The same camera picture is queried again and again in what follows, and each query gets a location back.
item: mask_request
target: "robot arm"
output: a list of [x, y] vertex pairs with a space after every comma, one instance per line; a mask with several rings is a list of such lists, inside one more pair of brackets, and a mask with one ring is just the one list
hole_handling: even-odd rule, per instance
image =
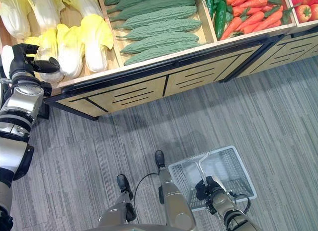
[[33, 71], [53, 73], [58, 62], [33, 61], [27, 54], [36, 54], [38, 46], [13, 46], [14, 59], [10, 79], [0, 82], [12, 86], [4, 94], [6, 100], [0, 110], [0, 230], [12, 228], [9, 216], [12, 203], [12, 181], [23, 177], [29, 170], [34, 148], [28, 144], [31, 127], [38, 115], [44, 96], [51, 95], [51, 85], [40, 82]]
[[233, 203], [223, 187], [211, 176], [206, 178], [206, 184], [203, 180], [197, 184], [197, 198], [199, 200], [207, 200], [207, 209], [211, 214], [217, 213], [219, 215], [227, 231], [262, 230]]

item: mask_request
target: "gray carpet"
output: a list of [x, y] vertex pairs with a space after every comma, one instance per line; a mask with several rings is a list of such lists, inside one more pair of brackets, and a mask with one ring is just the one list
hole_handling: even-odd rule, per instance
[[[318, 58], [226, 84], [209, 84], [92, 122], [57, 109], [39, 120], [36, 153], [13, 185], [15, 231], [83, 231], [119, 195], [116, 176], [133, 188], [156, 171], [154, 152], [170, 164], [234, 145], [255, 185], [250, 217], [267, 231], [318, 230]], [[165, 224], [157, 177], [137, 194], [141, 222]], [[223, 231], [207, 211], [200, 231]]]

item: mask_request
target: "cable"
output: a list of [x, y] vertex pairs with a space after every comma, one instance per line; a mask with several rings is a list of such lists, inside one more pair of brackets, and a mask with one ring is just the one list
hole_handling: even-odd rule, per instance
[[233, 192], [230, 192], [230, 195], [234, 197], [234, 202], [235, 202], [235, 204], [237, 204], [237, 198], [238, 198], [239, 196], [244, 196], [245, 198], [247, 198], [247, 205], [246, 205], [245, 210], [243, 211], [243, 213], [246, 215], [246, 214], [248, 213], [248, 211], [249, 211], [251, 205], [252, 205], [252, 203], [251, 203], [249, 197], [248, 197], [246, 194], [238, 194], [238, 195], [237, 195], [236, 193], [233, 193]]
[[135, 194], [134, 194], [134, 208], [135, 208], [135, 212], [136, 212], [136, 218], [137, 218], [137, 222], [139, 223], [139, 219], [138, 219], [138, 215], [137, 215], [137, 209], [136, 209], [136, 193], [137, 193], [137, 190], [138, 190], [138, 187], [139, 185], [141, 184], [141, 182], [146, 179], [148, 176], [151, 176], [151, 175], [159, 175], [158, 173], [149, 173], [148, 175], [145, 175], [138, 183], [137, 187], [136, 187], [136, 190], [135, 190]]

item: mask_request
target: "wooden crate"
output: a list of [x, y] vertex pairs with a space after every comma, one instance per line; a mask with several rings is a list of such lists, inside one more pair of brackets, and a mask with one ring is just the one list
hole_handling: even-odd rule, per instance
[[[287, 2], [288, 2], [289, 5], [293, 6], [292, 0], [287, 0]], [[293, 18], [294, 18], [295, 23], [296, 23], [296, 27], [291, 31], [291, 33], [298, 33], [298, 32], [302, 32], [302, 31], [308, 31], [308, 30], [318, 26], [318, 20], [316, 20], [316, 21], [308, 21], [308, 22], [304, 22], [304, 23], [299, 23], [295, 9], [293, 9], [292, 14], [293, 14]]]

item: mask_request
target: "gray shopping basket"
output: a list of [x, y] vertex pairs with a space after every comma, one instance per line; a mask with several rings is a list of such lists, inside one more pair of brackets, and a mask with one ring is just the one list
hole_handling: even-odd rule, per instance
[[250, 199], [257, 197], [255, 188], [234, 146], [228, 146], [188, 158], [169, 167], [173, 182], [186, 198], [192, 211], [205, 209], [206, 201], [196, 198], [195, 186], [207, 176], [217, 177], [224, 188], [236, 194], [244, 193]]

